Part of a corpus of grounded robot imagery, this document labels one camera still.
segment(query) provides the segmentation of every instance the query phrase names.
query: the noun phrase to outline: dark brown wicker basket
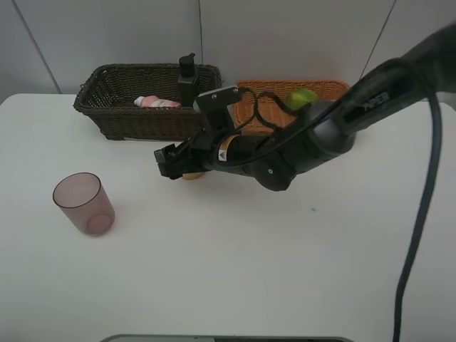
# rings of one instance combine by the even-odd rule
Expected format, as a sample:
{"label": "dark brown wicker basket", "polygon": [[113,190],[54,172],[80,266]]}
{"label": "dark brown wicker basket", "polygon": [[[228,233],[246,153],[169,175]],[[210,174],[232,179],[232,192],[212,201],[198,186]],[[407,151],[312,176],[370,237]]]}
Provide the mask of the dark brown wicker basket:
{"label": "dark brown wicker basket", "polygon": [[[220,88],[214,66],[197,66],[200,92]],[[201,129],[192,108],[138,108],[138,96],[180,102],[178,64],[110,64],[96,69],[81,86],[74,108],[87,115],[107,139],[184,140]]]}

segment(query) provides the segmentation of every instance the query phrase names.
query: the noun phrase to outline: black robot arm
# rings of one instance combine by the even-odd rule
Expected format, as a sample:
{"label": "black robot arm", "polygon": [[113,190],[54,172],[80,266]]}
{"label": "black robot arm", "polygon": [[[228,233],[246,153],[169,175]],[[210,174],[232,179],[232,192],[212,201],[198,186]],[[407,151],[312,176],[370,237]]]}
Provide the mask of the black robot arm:
{"label": "black robot arm", "polygon": [[155,158],[161,174],[171,179],[217,170],[254,177],[270,190],[286,190],[298,174],[348,152],[359,130],[423,99],[418,76],[434,92],[456,93],[456,25],[381,64],[335,103],[317,103],[296,113],[294,122],[270,137],[241,135],[234,128],[227,106],[239,102],[247,89],[201,94],[195,109],[203,115],[204,129],[177,147],[155,151]]}

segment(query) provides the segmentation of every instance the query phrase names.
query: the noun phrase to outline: pink translucent cup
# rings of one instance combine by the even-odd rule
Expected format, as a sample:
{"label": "pink translucent cup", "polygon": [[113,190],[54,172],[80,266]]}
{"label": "pink translucent cup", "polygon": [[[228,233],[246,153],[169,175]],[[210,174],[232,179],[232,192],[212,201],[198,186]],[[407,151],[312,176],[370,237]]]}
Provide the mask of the pink translucent cup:
{"label": "pink translucent cup", "polygon": [[114,209],[97,176],[82,172],[68,176],[54,189],[52,198],[82,233],[105,234],[114,223]]}

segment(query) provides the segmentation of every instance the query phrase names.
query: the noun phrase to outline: wicker basket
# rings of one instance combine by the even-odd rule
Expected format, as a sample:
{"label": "wicker basket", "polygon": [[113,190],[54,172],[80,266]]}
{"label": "wicker basket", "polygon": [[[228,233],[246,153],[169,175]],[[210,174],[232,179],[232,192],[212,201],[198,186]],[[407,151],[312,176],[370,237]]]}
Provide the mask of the wicker basket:
{"label": "wicker basket", "polygon": [[[347,83],[333,80],[243,80],[238,82],[238,87],[248,87],[257,94],[262,91],[274,91],[282,100],[293,90],[307,88],[315,91],[320,100],[337,100],[350,87]],[[241,125],[247,121],[253,113],[254,98],[245,95],[241,102],[234,105],[234,122]],[[268,98],[260,98],[259,112],[268,121],[276,123],[280,127],[288,125],[294,117],[282,112],[277,104]],[[254,119],[243,130],[249,134],[271,134],[270,128],[264,127],[257,119]]]}
{"label": "wicker basket", "polygon": [[[203,93],[220,88],[218,68],[197,66]],[[138,108],[138,96],[180,102],[178,64],[110,64],[96,69],[81,86],[74,108],[87,115],[107,139],[184,140],[203,126],[192,108]]]}

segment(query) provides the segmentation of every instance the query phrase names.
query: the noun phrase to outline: orange wicker basket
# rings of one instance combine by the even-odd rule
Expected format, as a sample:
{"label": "orange wicker basket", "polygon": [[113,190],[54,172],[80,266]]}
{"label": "orange wicker basket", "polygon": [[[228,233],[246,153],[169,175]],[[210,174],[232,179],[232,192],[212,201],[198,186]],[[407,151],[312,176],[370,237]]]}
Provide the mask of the orange wicker basket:
{"label": "orange wicker basket", "polygon": [[[242,80],[238,87],[251,88],[259,94],[262,91],[274,91],[282,100],[293,90],[306,88],[313,90],[320,100],[337,100],[350,87],[347,83],[333,80]],[[234,104],[234,123],[241,125],[246,122],[253,113],[254,98],[246,94],[241,102]],[[294,117],[282,112],[277,104],[268,98],[260,98],[259,112],[266,120],[284,127],[294,120]],[[249,134],[267,135],[271,134],[270,128],[264,127],[257,119],[242,130]]]}

